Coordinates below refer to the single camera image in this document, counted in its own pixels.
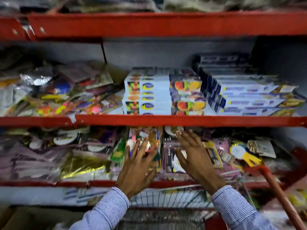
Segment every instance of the store shelf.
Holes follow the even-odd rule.
[[[29,15],[38,39],[306,35],[307,12]]]
[[[0,41],[26,41],[28,35],[16,18],[0,17]]]
[[[307,117],[261,116],[133,116],[75,115],[68,117],[0,117],[2,127],[67,127],[79,125],[204,126],[204,127],[307,127]]]

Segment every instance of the striped shirt sleeve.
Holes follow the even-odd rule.
[[[127,196],[117,187],[112,189],[84,214],[83,219],[74,223],[69,230],[111,230],[116,227],[129,207]]]
[[[212,202],[231,229],[275,229],[267,219],[255,211],[246,199],[230,185],[226,185],[214,193]]]

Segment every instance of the sleeve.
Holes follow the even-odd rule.
[[[230,185],[214,193],[212,201],[224,221],[233,230],[275,230],[270,222],[255,211]]]
[[[74,223],[69,230],[111,230],[119,223],[129,207],[127,196],[117,187],[112,189]]]

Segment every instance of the finger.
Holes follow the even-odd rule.
[[[140,143],[141,143],[141,140],[138,139],[138,140],[136,141],[136,143],[135,143],[133,149],[132,149],[131,159],[134,159],[134,158],[135,158],[136,153],[138,152],[138,148],[139,148],[139,146],[140,146]]]
[[[194,139],[183,129],[181,130],[181,135],[191,146],[197,146],[197,143],[194,141]]]
[[[145,154],[145,150],[147,149],[148,138],[145,138],[143,143],[140,145],[138,152],[136,154],[136,160],[140,161]]]
[[[189,130],[189,135],[192,137],[192,139],[199,145],[202,145],[201,139],[198,135],[196,135],[192,130]]]
[[[183,137],[181,136],[181,134],[180,134],[179,131],[176,132],[176,136],[177,136],[177,138],[178,138],[178,140],[179,140],[180,145],[181,145],[185,150],[187,150],[187,149],[190,147],[190,144],[185,140],[185,138],[183,138]]]
[[[148,174],[148,176],[145,178],[143,188],[149,187],[149,185],[152,183],[154,180],[154,177],[156,176],[157,170],[153,169],[151,172]]]
[[[125,162],[129,161],[130,159],[130,146],[126,146],[126,153],[125,153]]]
[[[175,148],[175,154],[180,162],[181,167],[185,170],[188,164],[185,156],[182,154],[181,150],[178,148]]]
[[[158,153],[158,147],[155,148],[155,150],[153,150],[145,159],[145,163],[147,163],[149,165],[150,162],[152,162],[152,160],[154,159],[154,157],[156,156],[156,154]]]

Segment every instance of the hand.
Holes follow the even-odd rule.
[[[210,194],[214,194],[218,189],[225,186],[225,180],[217,176],[201,139],[191,130],[189,133],[181,130],[181,134],[177,131],[176,136],[187,153],[187,158],[185,158],[181,150],[178,148],[175,150],[177,158],[186,173],[198,181]]]
[[[148,188],[154,180],[156,169],[148,171],[149,164],[157,154],[157,149],[151,152],[146,158],[143,158],[148,143],[146,138],[140,146],[141,140],[138,139],[132,149],[130,157],[130,147],[126,147],[124,166],[117,178],[117,187],[131,199],[132,196]]]

